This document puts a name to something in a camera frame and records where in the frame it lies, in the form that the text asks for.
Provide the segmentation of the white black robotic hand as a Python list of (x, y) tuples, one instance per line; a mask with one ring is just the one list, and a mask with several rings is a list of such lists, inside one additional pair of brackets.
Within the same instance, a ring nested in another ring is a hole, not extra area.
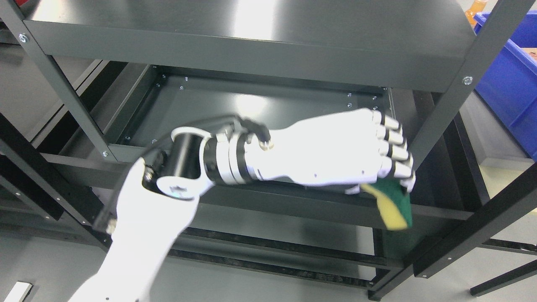
[(414, 158), (402, 125), (378, 110), (355, 109), (303, 119), (270, 130), (272, 147), (245, 144), (245, 164), (260, 180), (290, 179), (307, 187), (373, 184), (397, 180), (404, 193), (414, 189)]

